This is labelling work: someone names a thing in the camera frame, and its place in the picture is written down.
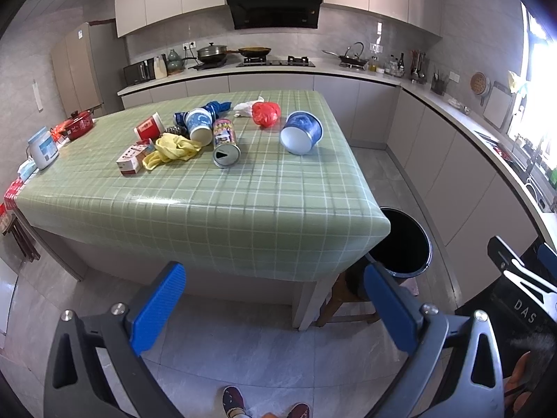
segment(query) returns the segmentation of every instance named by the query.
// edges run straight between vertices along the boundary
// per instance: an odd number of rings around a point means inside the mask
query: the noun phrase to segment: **red paper cup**
[[[164,133],[164,125],[160,120],[159,114],[149,116],[145,121],[134,129],[139,140],[156,140]]]

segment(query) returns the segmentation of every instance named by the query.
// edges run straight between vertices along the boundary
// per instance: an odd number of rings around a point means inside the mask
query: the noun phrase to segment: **small box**
[[[143,168],[143,159],[154,151],[155,146],[150,141],[138,141],[126,149],[116,164],[124,176],[136,174]]]

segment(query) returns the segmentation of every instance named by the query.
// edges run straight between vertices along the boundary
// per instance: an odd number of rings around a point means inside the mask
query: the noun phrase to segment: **blue paper cup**
[[[194,108],[186,116],[186,127],[193,141],[207,146],[213,141],[213,117],[205,108]]]
[[[294,111],[286,118],[280,142],[292,154],[304,155],[323,138],[321,121],[307,111]]]

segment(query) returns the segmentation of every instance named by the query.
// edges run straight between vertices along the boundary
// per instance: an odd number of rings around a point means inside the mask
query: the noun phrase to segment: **microwave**
[[[140,61],[139,63],[124,67],[124,79],[126,85],[137,85],[155,79],[154,58]]]

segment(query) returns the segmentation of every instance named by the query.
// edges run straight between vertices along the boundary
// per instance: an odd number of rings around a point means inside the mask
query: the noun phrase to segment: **shoe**
[[[222,393],[222,406],[225,408],[225,413],[228,418],[233,418],[241,413],[247,415],[242,394],[236,387],[225,388]]]
[[[292,408],[286,418],[310,418],[310,406],[300,402]]]

